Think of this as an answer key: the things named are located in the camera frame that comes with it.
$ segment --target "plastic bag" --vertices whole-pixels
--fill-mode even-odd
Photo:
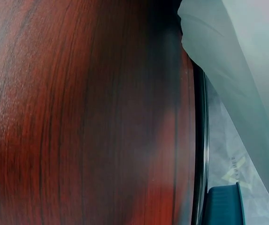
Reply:
[[[269,1],[184,0],[182,44],[206,73],[269,192]]]

